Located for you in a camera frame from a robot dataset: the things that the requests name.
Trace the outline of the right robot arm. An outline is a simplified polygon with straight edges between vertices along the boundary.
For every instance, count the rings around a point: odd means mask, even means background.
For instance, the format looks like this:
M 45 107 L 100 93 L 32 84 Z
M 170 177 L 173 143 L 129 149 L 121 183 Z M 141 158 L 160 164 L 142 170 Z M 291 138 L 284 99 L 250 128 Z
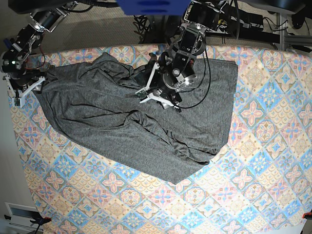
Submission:
M 69 15 L 68 10 L 74 9 L 77 4 L 73 1 L 51 10 L 31 13 L 32 22 L 20 30 L 8 51 L 1 54 L 0 74 L 7 82 L 14 106 L 23 107 L 31 91 L 42 90 L 45 74 L 40 68 L 44 63 L 37 68 L 27 68 L 27 59 L 33 49 L 40 47 L 44 33 L 53 32 Z

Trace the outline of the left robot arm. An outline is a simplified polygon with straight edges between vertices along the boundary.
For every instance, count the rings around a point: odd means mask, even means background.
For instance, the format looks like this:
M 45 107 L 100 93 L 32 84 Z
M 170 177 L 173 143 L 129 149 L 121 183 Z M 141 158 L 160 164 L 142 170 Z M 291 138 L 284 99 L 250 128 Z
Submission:
M 145 86 L 135 93 L 141 103 L 154 100 L 164 109 L 183 110 L 180 93 L 194 90 L 191 85 L 197 75 L 193 64 L 197 56 L 206 55 L 206 32 L 216 29 L 225 5 L 224 0 L 190 2 L 181 19 L 179 37 L 154 62 Z

